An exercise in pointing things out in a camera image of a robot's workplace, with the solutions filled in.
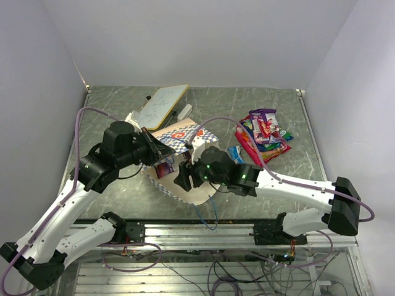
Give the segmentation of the red snack pack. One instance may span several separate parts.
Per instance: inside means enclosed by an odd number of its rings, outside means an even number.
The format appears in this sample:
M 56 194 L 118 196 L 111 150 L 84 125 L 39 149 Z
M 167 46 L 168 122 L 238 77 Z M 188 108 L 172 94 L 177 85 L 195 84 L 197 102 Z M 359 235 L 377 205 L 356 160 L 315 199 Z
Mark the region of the red snack pack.
M 271 135 L 277 137 L 280 131 L 276 115 L 273 112 L 260 114 L 259 127 L 265 138 L 269 138 Z

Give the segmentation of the blue white snack pack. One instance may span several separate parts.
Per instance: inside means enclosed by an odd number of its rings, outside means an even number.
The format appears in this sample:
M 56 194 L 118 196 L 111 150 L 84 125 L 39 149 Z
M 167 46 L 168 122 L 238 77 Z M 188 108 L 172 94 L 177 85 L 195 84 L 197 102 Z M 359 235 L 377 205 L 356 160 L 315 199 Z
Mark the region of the blue white snack pack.
M 245 163 L 241 156 L 241 146 L 231 146 L 227 149 L 229 156 L 231 157 L 232 161 L 236 164 Z

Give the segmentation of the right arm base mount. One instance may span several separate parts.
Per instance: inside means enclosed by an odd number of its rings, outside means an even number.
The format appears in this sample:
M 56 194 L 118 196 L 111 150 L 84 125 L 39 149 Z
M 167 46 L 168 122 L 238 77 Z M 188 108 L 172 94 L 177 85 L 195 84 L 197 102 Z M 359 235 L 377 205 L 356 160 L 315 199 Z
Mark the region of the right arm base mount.
M 306 235 L 290 236 L 276 225 L 275 220 L 262 220 L 255 223 L 249 235 L 254 238 L 256 245 L 291 245 L 292 242 L 296 245 L 307 244 Z

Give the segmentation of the blue checkered paper bag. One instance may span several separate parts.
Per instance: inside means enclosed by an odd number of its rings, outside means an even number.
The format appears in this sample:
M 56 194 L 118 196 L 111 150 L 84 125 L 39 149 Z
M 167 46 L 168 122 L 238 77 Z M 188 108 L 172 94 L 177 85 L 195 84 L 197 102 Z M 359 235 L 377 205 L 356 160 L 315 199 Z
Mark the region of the blue checkered paper bag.
M 183 203 L 193 205 L 200 205 L 209 200 L 209 197 L 215 193 L 215 189 L 213 189 L 208 183 L 204 183 L 202 186 L 192 188 L 187 192 L 180 186 L 176 185 L 173 180 L 178 176 L 178 165 L 182 161 L 189 160 L 191 158 L 188 149 L 185 147 L 185 143 L 190 139 L 198 127 L 199 125 L 197 123 L 192 121 L 192 119 L 187 118 L 170 125 L 167 128 L 156 131 L 154 133 L 154 137 L 175 149 L 176 152 L 163 160 L 159 160 L 153 166 L 143 167 L 143 174 L 150 179 L 160 192 Z M 158 179 L 155 166 L 164 162 L 173 163 L 177 170 L 161 179 Z

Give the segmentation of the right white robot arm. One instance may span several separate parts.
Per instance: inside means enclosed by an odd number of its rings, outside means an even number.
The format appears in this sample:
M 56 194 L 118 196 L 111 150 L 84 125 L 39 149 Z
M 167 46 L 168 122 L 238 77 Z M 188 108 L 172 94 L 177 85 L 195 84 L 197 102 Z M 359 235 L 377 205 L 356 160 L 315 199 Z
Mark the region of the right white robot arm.
M 308 206 L 307 210 L 277 216 L 272 237 L 279 244 L 311 231 L 329 229 L 342 236 L 356 236 L 359 230 L 361 199 L 347 178 L 331 183 L 269 173 L 257 165 L 235 163 L 226 152 L 209 147 L 198 160 L 181 162 L 173 182 L 186 192 L 207 182 L 226 186 L 239 196 L 273 195 Z

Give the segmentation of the blue snack bag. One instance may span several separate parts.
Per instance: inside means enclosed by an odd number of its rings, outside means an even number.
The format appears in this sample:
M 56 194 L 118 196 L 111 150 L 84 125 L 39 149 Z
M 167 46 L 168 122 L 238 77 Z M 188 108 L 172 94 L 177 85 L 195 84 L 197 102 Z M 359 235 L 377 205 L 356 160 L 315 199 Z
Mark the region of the blue snack bag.
M 244 128 L 248 131 L 248 133 L 253 137 L 253 140 L 256 142 L 256 145 L 261 152 L 273 150 L 273 149 L 276 149 L 280 146 L 279 142 L 271 143 L 271 144 L 261 144 L 261 143 L 257 142 L 254 137 L 254 133 L 252 130 L 252 123 L 251 123 L 250 119 L 241 120 L 240 123 L 244 126 Z

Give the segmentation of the pink snack bag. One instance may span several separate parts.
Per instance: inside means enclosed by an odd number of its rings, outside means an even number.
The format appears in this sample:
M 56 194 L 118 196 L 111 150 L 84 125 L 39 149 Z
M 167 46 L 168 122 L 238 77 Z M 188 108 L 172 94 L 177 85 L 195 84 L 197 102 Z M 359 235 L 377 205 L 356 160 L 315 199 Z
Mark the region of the pink snack bag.
M 262 163 L 254 148 L 254 145 L 252 144 L 251 138 L 254 140 L 258 151 L 265 163 L 292 149 L 292 147 L 287 142 L 292 140 L 293 136 L 282 128 L 280 128 L 280 134 L 281 137 L 285 139 L 285 141 L 280 141 L 272 144 L 260 144 L 256 142 L 254 138 L 251 120 L 246 117 L 240 121 L 240 124 L 244 126 L 244 129 L 237 126 L 235 138 L 256 165 L 261 166 Z

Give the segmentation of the purple snack pack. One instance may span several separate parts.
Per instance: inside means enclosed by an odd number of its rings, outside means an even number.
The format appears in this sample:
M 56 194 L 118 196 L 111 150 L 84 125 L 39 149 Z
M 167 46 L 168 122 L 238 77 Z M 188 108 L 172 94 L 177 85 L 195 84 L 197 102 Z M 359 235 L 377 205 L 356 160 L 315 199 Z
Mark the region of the purple snack pack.
M 252 125 L 253 125 L 255 131 L 261 133 L 260 127 L 259 127 L 260 114 L 261 113 L 269 113 L 269 112 L 276 113 L 277 110 L 276 109 L 256 109 L 256 110 L 252 110 L 249 112 L 250 119 L 251 119 L 251 122 L 252 122 Z
M 177 169 L 175 168 L 174 164 L 169 162 L 160 163 L 155 166 L 155 171 L 158 179 L 161 179 L 164 176 L 175 172 L 176 170 Z

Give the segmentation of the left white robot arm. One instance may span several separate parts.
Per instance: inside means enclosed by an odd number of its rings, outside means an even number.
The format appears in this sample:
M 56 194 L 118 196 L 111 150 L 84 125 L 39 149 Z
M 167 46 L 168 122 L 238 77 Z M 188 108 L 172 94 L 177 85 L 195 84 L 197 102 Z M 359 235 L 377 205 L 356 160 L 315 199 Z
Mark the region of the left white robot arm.
M 102 141 L 75 166 L 64 189 L 44 216 L 17 242 L 1 246 L 1 256 L 38 290 L 51 287 L 80 256 L 101 244 L 126 241 L 127 223 L 113 212 L 70 237 L 65 233 L 80 213 L 130 165 L 151 166 L 175 153 L 146 128 L 135 131 L 125 121 L 113 122 Z

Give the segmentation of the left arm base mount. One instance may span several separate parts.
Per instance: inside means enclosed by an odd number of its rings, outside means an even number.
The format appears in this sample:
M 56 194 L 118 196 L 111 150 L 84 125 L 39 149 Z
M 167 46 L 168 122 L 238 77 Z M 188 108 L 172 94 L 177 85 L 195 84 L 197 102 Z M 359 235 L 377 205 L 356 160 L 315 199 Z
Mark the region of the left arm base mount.
M 110 245 L 141 243 L 145 239 L 145 227 L 140 222 L 126 222 L 114 226 L 115 233 L 108 242 Z

